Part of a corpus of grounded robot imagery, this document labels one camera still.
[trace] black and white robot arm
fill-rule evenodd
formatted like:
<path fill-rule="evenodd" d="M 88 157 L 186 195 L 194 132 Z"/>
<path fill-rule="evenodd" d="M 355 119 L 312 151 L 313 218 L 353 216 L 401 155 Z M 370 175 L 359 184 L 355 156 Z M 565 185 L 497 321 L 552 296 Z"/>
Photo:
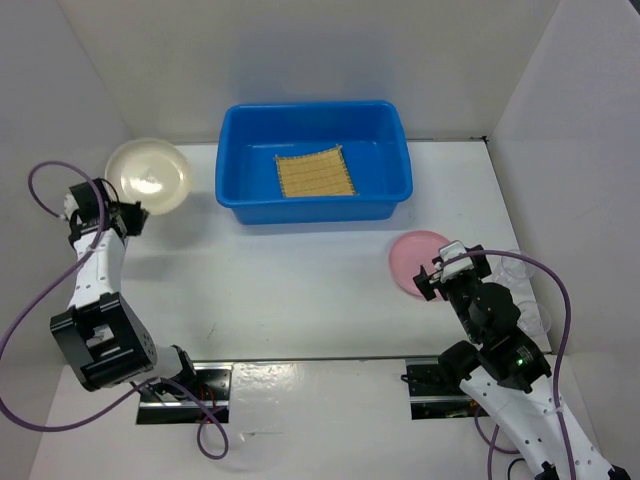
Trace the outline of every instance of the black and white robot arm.
<path fill-rule="evenodd" d="M 137 236 L 148 216 L 140 205 L 111 200 L 101 179 L 94 183 L 104 202 L 100 242 L 77 272 L 66 311 L 51 318 L 51 333 L 80 383 L 89 391 L 123 382 L 163 377 L 189 388 L 196 375 L 187 353 L 178 346 L 158 347 L 120 292 L 121 271 L 129 237 Z M 84 257 L 98 233 L 98 199 L 88 183 L 70 188 L 65 199 L 72 244 Z M 155 387 L 172 393 L 168 386 Z"/>
<path fill-rule="evenodd" d="M 520 310 L 511 292 L 483 283 L 491 268 L 477 255 L 441 265 L 468 251 L 452 242 L 434 259 L 436 272 L 424 268 L 414 278 L 427 300 L 438 290 L 451 302 L 470 342 L 459 342 L 438 358 L 448 381 L 471 396 L 500 426 L 527 462 L 536 480 L 569 479 L 569 463 L 553 400 L 551 367 L 544 355 L 517 326 Z M 591 444 L 569 406 L 561 399 L 579 480 L 629 479 Z"/>

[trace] blue plastic bin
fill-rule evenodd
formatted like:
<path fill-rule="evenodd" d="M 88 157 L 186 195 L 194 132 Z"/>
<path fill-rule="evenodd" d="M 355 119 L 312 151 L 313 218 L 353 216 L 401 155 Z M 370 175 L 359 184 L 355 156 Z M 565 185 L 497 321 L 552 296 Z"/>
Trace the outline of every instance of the blue plastic bin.
<path fill-rule="evenodd" d="M 275 156 L 342 145 L 353 196 L 282 196 Z M 404 130 L 387 102 L 238 105 L 224 118 L 216 198 L 244 224 L 380 220 L 413 191 Z"/>

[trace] white bowl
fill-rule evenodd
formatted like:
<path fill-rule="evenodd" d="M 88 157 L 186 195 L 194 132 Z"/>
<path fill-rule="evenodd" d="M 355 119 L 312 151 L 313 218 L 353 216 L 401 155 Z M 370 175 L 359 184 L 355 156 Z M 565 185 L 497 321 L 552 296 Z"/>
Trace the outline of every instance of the white bowl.
<path fill-rule="evenodd" d="M 188 160 L 169 142 L 156 138 L 132 140 L 113 152 L 105 178 L 123 201 L 140 201 L 151 215 L 180 205 L 191 191 Z"/>

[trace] white wall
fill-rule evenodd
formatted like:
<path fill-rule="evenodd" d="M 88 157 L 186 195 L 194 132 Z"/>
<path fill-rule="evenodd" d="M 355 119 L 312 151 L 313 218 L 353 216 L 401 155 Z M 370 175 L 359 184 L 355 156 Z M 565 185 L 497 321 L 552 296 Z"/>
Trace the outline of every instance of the white wall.
<path fill-rule="evenodd" d="M 562 0 L 489 147 L 520 244 L 565 279 L 573 366 L 606 455 L 640 476 L 640 15 Z M 559 296 L 537 279 L 560 335 Z"/>
<path fill-rule="evenodd" d="M 27 173 L 43 159 L 66 159 L 99 174 L 129 134 L 91 62 L 53 0 L 0 2 L 0 330 L 75 258 L 68 229 L 35 206 Z M 43 171 L 43 199 L 58 208 L 79 179 Z M 69 285 L 27 318 L 0 364 L 0 392 L 18 413 L 45 422 L 62 358 L 49 317 L 62 311 Z M 3 478 L 27 478 L 40 436 L 0 418 Z"/>
<path fill-rule="evenodd" d="M 558 0 L 59 0 L 135 135 L 242 102 L 384 98 L 410 138 L 488 135 Z"/>

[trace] woven mat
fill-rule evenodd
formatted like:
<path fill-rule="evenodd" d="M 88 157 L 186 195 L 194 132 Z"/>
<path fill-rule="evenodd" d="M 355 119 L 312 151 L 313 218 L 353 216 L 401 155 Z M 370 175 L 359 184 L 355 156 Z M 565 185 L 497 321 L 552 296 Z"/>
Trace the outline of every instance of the woven mat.
<path fill-rule="evenodd" d="M 355 195 L 342 146 L 300 157 L 279 157 L 278 177 L 285 197 Z"/>

